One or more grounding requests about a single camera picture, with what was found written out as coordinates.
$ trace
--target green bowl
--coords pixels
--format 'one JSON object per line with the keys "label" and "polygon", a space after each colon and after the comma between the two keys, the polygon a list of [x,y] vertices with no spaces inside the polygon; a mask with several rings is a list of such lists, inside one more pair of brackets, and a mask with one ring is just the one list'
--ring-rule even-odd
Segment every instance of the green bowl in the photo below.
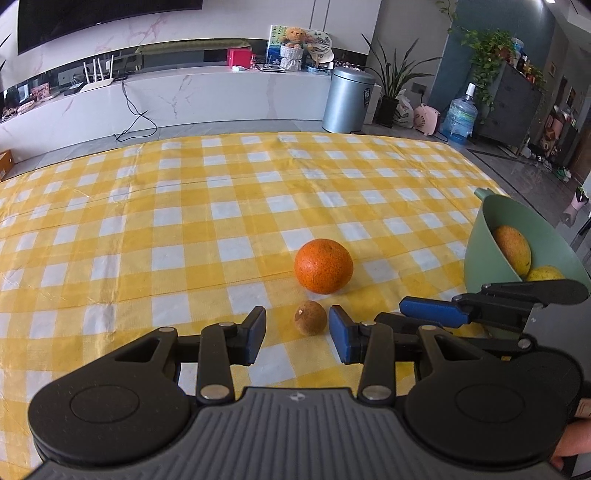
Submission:
{"label": "green bowl", "polygon": [[482,200],[470,234],[464,260],[466,290],[479,292],[485,283],[522,281],[492,237],[501,225],[517,228],[531,248],[531,268],[553,265],[566,278],[578,280],[591,291],[591,280],[570,245],[540,215],[526,206],[491,190],[476,189]]}

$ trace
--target cardboard box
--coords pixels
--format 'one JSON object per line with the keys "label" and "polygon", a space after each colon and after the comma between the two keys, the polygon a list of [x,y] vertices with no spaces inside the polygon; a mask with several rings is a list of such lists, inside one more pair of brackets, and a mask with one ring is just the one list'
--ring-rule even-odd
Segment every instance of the cardboard box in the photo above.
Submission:
{"label": "cardboard box", "polygon": [[14,162],[12,160],[12,152],[10,150],[6,150],[5,152],[1,152],[0,153],[0,181],[4,181],[7,173],[12,170],[13,166],[14,166]]}

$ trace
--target television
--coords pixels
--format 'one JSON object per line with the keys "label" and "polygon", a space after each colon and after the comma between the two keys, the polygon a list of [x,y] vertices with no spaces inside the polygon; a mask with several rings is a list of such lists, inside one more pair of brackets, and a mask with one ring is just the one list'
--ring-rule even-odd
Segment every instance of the television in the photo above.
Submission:
{"label": "television", "polygon": [[20,0],[18,52],[101,23],[203,7],[203,0]]}

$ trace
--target potted plant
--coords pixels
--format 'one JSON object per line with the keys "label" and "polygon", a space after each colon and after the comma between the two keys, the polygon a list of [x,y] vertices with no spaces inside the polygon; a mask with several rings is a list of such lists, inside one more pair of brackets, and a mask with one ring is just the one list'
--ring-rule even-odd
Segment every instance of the potted plant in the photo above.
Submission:
{"label": "potted plant", "polygon": [[376,43],[381,51],[381,56],[376,53],[371,45],[371,42],[363,35],[363,39],[369,46],[370,52],[379,62],[380,71],[365,67],[366,70],[372,70],[378,76],[378,80],[382,85],[382,100],[376,113],[376,123],[383,125],[388,128],[392,128],[394,124],[394,113],[398,107],[398,100],[396,97],[402,90],[402,87],[406,85],[410,80],[422,77],[432,77],[431,73],[413,73],[413,70],[418,67],[421,63],[427,63],[428,61],[440,60],[441,57],[433,57],[432,59],[422,61],[409,61],[408,56],[413,51],[414,47],[418,43],[418,39],[414,41],[411,47],[407,50],[402,63],[400,65],[397,62],[397,51],[394,49],[394,55],[392,61],[388,60],[384,47],[380,41],[376,38]]}
{"label": "potted plant", "polygon": [[491,107],[493,97],[489,87],[499,75],[505,61],[511,61],[513,40],[511,34],[505,30],[466,30],[462,28],[464,38],[462,45],[468,45],[472,50],[472,80],[478,87],[475,103],[478,106]]}

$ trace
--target silver trash can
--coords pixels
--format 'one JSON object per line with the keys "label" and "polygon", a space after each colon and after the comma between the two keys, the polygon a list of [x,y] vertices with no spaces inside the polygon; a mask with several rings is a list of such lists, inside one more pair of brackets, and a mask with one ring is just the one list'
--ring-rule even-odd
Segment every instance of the silver trash can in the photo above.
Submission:
{"label": "silver trash can", "polygon": [[360,132],[374,84],[375,79],[369,73],[335,68],[322,128],[334,134]]}

